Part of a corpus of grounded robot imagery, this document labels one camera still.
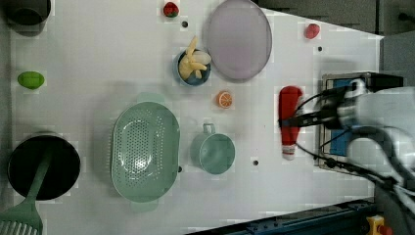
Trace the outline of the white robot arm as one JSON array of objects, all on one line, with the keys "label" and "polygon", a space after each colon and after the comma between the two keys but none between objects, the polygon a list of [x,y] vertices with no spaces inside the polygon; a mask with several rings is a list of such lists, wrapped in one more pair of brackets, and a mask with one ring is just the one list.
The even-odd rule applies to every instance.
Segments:
[{"label": "white robot arm", "polygon": [[414,89],[369,86],[360,78],[305,98],[297,86],[278,94],[282,157],[291,161],[300,129],[321,125],[348,134],[344,161],[314,153],[329,168],[364,177],[414,216]]}]

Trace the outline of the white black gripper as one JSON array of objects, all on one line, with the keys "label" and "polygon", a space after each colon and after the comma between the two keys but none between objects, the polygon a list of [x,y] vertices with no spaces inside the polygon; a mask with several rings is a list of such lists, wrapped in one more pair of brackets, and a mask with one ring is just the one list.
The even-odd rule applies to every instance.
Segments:
[{"label": "white black gripper", "polygon": [[346,86],[334,87],[321,92],[319,110],[314,113],[297,115],[280,112],[280,127],[306,127],[323,124],[328,129],[349,129],[357,125],[356,101],[366,94],[365,82],[356,78]]}]

